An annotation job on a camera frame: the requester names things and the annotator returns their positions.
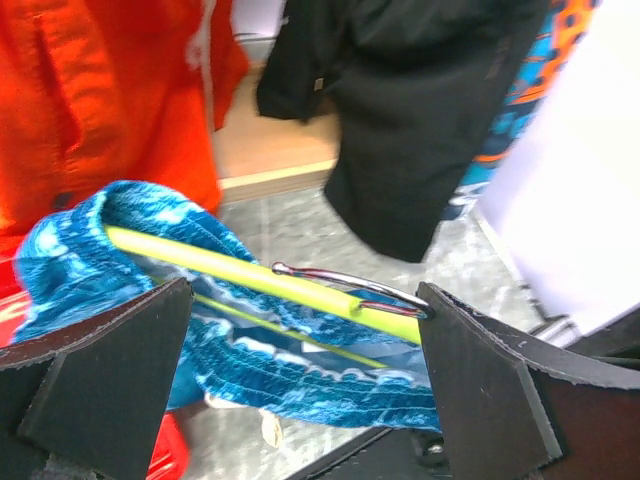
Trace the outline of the green hanger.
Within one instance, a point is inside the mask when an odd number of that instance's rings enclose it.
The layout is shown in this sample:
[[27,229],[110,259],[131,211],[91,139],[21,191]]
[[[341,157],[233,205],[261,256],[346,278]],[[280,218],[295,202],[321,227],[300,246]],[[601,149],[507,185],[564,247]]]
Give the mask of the green hanger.
[[185,243],[107,225],[105,232],[121,251],[145,257],[160,267],[180,268],[340,317],[351,324],[415,346],[406,368],[426,370],[418,322],[434,316],[430,305],[400,290],[365,279],[276,262],[270,268]]

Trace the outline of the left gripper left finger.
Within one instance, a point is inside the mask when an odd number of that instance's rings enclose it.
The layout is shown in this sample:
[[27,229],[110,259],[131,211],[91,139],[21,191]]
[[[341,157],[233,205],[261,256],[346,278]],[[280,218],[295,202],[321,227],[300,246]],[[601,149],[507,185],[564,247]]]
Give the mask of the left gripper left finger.
[[1,350],[1,476],[143,479],[192,306],[173,280]]

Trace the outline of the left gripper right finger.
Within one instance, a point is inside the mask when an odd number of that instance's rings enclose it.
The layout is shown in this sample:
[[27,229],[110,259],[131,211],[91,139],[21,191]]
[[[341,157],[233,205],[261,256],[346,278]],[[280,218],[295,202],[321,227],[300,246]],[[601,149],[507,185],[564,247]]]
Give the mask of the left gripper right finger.
[[636,479],[639,363],[587,357],[487,317],[434,284],[417,295],[456,479]]

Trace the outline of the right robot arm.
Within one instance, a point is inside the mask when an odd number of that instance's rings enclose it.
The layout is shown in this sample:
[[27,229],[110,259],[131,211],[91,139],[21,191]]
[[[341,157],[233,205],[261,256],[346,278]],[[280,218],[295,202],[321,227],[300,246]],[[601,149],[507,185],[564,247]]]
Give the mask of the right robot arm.
[[566,347],[639,305],[639,5],[606,1],[480,198]]

